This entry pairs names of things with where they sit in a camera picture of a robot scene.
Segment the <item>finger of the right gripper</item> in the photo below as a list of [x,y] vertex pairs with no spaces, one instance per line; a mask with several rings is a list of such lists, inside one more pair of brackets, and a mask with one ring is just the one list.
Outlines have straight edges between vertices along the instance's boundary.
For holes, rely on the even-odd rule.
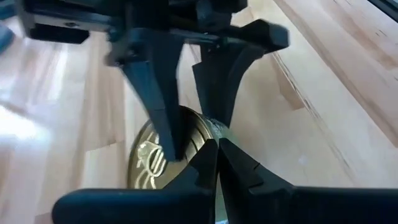
[[182,159],[183,126],[177,65],[183,39],[168,32],[128,32],[111,37],[110,65],[118,65],[134,87],[159,134],[165,158]]
[[246,45],[201,47],[201,62],[193,66],[202,113],[229,126],[241,79],[264,51]]

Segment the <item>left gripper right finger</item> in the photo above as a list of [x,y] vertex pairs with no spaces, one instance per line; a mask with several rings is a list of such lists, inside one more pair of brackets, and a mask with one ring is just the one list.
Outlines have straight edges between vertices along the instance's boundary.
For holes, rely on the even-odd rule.
[[296,186],[226,138],[219,169],[230,223],[397,223],[396,189]]

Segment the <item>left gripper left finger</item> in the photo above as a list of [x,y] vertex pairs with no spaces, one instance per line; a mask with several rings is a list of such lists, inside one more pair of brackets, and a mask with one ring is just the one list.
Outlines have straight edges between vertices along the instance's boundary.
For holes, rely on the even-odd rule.
[[205,142],[160,190],[82,189],[52,209],[54,223],[214,223],[218,145]]

